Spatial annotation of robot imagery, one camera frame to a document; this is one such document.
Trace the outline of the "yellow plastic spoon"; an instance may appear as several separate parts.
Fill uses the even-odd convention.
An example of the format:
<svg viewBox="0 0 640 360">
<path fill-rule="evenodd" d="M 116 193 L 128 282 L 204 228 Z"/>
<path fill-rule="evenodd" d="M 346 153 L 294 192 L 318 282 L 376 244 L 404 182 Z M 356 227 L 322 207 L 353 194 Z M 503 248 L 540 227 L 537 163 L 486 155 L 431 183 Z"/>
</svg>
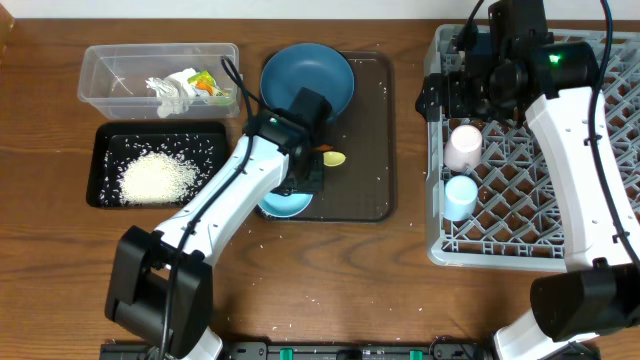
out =
<svg viewBox="0 0 640 360">
<path fill-rule="evenodd" d="M 337 151 L 327 151 L 323 153 L 323 163 L 326 167 L 338 167 L 346 161 L 346 156 Z"/>
</svg>

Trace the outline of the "light blue bowl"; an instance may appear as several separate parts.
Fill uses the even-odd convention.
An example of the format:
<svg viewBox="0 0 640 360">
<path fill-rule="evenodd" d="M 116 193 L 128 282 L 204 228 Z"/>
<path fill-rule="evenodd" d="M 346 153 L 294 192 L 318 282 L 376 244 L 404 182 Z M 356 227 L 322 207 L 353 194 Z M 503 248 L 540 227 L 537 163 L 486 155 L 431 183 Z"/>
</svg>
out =
<svg viewBox="0 0 640 360">
<path fill-rule="evenodd" d="M 259 209 L 267 216 L 290 218 L 302 213 L 313 200 L 313 194 L 295 193 L 278 195 L 268 193 L 259 203 Z"/>
</svg>

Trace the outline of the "pink plastic cup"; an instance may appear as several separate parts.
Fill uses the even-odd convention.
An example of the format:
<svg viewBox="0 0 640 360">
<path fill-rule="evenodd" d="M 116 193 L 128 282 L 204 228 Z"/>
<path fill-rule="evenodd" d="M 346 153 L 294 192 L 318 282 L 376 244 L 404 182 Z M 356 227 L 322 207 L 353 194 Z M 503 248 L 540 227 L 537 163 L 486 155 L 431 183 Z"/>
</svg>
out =
<svg viewBox="0 0 640 360">
<path fill-rule="evenodd" d="M 444 147 L 444 165 L 452 171 L 465 172 L 481 162 L 483 137 L 472 125 L 460 125 L 450 134 Z"/>
</svg>

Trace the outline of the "dark blue plate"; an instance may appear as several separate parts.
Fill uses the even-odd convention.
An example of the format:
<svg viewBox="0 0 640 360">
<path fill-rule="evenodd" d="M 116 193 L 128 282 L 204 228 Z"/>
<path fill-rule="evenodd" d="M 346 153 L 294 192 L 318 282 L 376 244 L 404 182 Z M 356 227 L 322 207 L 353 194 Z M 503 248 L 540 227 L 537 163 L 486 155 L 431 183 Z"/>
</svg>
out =
<svg viewBox="0 0 640 360">
<path fill-rule="evenodd" d="M 336 118 L 351 103 L 355 75 L 345 56 L 317 43 L 286 47 L 264 65 L 260 93 L 266 105 L 287 109 L 302 88 L 322 95 Z"/>
</svg>

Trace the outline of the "light blue plastic cup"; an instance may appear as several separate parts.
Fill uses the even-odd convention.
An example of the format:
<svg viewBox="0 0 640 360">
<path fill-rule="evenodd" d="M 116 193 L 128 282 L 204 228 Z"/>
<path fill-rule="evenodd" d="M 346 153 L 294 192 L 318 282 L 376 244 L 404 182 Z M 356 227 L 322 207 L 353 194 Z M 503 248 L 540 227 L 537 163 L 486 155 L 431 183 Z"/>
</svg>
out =
<svg viewBox="0 0 640 360">
<path fill-rule="evenodd" d="M 454 176 L 444 186 L 444 218 L 462 221 L 471 217 L 478 199 L 478 186 L 464 175 Z"/>
</svg>

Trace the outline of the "white tissue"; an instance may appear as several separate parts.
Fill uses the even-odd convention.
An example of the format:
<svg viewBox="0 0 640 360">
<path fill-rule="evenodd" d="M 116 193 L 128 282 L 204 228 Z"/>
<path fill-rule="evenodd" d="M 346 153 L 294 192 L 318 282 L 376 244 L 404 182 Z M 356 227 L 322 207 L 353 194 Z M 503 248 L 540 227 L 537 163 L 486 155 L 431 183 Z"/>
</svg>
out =
<svg viewBox="0 0 640 360">
<path fill-rule="evenodd" d="M 187 79 L 195 73 L 193 68 L 187 68 L 164 79 L 149 77 L 145 80 L 146 87 L 153 90 L 161 100 L 161 105 L 157 108 L 160 118 L 183 114 L 189 110 L 196 94 L 187 83 Z"/>
</svg>

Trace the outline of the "yellow green snack wrapper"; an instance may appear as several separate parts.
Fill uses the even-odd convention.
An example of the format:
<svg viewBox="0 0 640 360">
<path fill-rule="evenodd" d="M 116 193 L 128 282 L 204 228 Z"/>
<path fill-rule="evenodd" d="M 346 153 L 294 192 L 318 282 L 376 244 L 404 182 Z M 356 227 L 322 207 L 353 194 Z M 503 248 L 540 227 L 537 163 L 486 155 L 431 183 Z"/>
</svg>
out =
<svg viewBox="0 0 640 360">
<path fill-rule="evenodd" d="M 230 105 L 234 102 L 231 93 L 220 88 L 215 78 L 206 70 L 197 72 L 187 79 L 197 97 L 201 97 L 207 104 Z"/>
</svg>

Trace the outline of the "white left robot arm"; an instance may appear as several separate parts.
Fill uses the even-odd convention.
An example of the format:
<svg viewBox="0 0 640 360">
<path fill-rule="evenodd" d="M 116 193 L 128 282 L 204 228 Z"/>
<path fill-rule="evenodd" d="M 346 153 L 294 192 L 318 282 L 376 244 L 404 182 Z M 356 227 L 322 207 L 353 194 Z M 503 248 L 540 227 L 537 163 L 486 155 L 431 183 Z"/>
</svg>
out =
<svg viewBox="0 0 640 360">
<path fill-rule="evenodd" d="M 288 177 L 307 177 L 327 110 L 262 110 L 230 157 L 179 212 L 117 244 L 105 315 L 154 349 L 153 359 L 215 359 L 213 270 L 240 225 Z"/>
</svg>

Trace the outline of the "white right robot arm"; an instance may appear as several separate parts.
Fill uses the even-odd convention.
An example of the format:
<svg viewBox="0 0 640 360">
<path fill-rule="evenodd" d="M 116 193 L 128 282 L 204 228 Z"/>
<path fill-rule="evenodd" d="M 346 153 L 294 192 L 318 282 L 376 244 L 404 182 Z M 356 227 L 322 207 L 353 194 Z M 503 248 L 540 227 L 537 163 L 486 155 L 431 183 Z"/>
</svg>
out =
<svg viewBox="0 0 640 360">
<path fill-rule="evenodd" d="M 612 148 L 605 56 L 576 33 L 440 26 L 416 102 L 429 258 L 538 270 L 482 356 L 545 359 L 639 323 L 639 224 Z"/>
</svg>

